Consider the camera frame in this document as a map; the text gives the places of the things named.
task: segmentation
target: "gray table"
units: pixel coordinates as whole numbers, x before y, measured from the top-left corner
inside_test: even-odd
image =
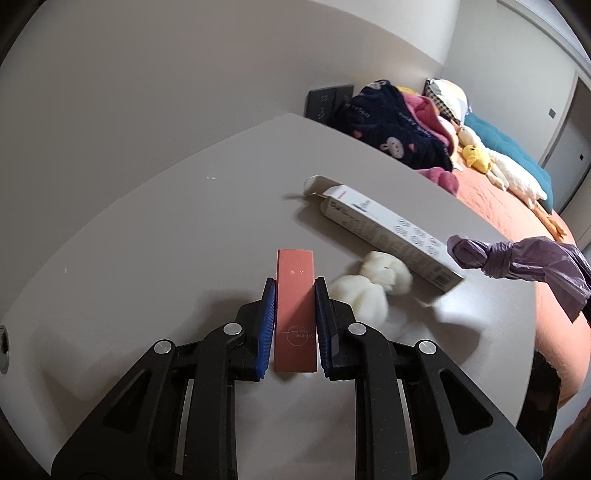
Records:
[[[202,338],[260,298],[277,249],[313,250],[316,274],[329,281],[357,269],[371,247],[300,197],[315,174],[441,240],[503,239],[399,162],[296,115],[207,148],[97,215],[5,316],[11,364],[0,376],[0,407],[43,467],[155,340]],[[534,286],[465,276],[431,306],[396,300],[384,333],[434,339],[515,423],[534,347]],[[282,379],[269,371],[260,384],[239,384],[241,479],[353,478],[354,408],[353,384],[321,372]]]

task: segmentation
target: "orange rectangular box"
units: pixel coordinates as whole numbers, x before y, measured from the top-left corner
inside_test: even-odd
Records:
[[[282,249],[277,254],[275,371],[316,372],[314,255]]]

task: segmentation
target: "teal pillow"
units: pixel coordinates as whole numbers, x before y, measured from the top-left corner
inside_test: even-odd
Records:
[[[515,140],[508,135],[505,135],[497,127],[491,125],[486,120],[468,112],[464,120],[464,125],[473,129],[486,147],[502,153],[503,155],[507,155],[507,157],[512,158],[530,172],[538,181],[542,190],[548,195],[547,200],[539,200],[540,205],[546,210],[546,212],[552,213],[554,197],[552,195],[552,179],[548,172],[525,153]]]

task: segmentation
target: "white goose plush toy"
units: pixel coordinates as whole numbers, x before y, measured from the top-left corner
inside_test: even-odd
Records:
[[[351,305],[355,319],[373,328],[388,317],[386,295],[410,292],[413,277],[398,258],[383,252],[370,252],[361,265],[359,275],[344,275],[331,283],[330,298]]]

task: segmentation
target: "white cardboard box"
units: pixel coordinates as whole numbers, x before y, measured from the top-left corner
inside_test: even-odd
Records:
[[[406,218],[327,177],[312,177],[304,188],[306,195],[325,198],[320,205],[325,216],[382,252],[399,258],[439,290],[447,292],[463,280],[446,265],[453,261],[445,244]]]

